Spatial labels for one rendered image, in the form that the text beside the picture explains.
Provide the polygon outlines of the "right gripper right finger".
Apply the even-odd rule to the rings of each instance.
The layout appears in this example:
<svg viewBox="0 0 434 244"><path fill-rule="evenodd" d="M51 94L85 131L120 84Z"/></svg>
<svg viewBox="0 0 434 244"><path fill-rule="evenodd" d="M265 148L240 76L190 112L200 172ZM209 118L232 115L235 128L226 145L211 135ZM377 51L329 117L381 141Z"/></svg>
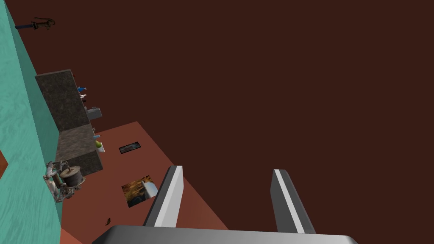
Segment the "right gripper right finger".
<svg viewBox="0 0 434 244"><path fill-rule="evenodd" d="M273 170L270 195L278 232L316 233L286 170Z"/></svg>

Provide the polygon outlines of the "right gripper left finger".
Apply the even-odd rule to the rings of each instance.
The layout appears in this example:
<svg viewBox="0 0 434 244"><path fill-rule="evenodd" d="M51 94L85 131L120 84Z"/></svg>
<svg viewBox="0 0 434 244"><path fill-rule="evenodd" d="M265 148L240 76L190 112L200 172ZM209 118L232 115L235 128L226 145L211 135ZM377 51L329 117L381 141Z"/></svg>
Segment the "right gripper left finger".
<svg viewBox="0 0 434 244"><path fill-rule="evenodd" d="M176 227L184 191L183 167L168 168L143 226Z"/></svg>

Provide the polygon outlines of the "dark stone kitchen counter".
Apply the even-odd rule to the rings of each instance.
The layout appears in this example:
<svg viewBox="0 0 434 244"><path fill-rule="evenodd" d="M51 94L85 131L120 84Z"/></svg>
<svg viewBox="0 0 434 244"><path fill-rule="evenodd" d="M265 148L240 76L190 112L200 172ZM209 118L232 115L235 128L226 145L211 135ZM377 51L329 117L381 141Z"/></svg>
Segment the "dark stone kitchen counter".
<svg viewBox="0 0 434 244"><path fill-rule="evenodd" d="M55 161L79 166L83 176L103 170L72 71L39 74L35 79L59 132Z"/></svg>

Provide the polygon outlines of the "small dark wall picture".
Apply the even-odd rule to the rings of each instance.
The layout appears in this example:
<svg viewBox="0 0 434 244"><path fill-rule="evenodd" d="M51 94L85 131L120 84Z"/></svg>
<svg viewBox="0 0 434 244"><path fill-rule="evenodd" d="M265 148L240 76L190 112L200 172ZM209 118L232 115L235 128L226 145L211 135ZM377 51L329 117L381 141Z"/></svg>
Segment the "small dark wall picture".
<svg viewBox="0 0 434 244"><path fill-rule="evenodd" d="M140 147L141 147L141 145L139 144L139 142L134 142L134 143L120 147L119 151L121 154L124 154L124 153L130 152L130 151L136 150Z"/></svg>

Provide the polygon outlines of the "dark wall-mounted lamp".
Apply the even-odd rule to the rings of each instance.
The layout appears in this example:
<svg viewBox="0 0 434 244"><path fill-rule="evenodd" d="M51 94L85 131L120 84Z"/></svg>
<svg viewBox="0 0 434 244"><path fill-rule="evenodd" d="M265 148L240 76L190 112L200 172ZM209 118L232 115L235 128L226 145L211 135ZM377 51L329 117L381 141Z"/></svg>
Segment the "dark wall-mounted lamp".
<svg viewBox="0 0 434 244"><path fill-rule="evenodd" d="M31 21L30 24L16 25L15 28L17 30L27 29L27 28L31 28L33 30L37 30L37 29L40 29L40 28L44 28L46 30L50 30L52 28L52 26L54 26L56 24L56 22L53 19L51 19L51 18L39 18L39 17L35 17L34 19L39 19L39 20L44 20L44 21L43 22Z"/></svg>

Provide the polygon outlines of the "orange landscape wall picture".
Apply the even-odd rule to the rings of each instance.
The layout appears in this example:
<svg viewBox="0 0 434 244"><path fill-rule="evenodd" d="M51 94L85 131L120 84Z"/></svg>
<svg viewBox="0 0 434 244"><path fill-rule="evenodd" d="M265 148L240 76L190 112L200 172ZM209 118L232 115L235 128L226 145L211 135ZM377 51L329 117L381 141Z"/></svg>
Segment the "orange landscape wall picture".
<svg viewBox="0 0 434 244"><path fill-rule="evenodd" d="M155 197L158 193L149 175L123 185L122 191L129 208Z"/></svg>

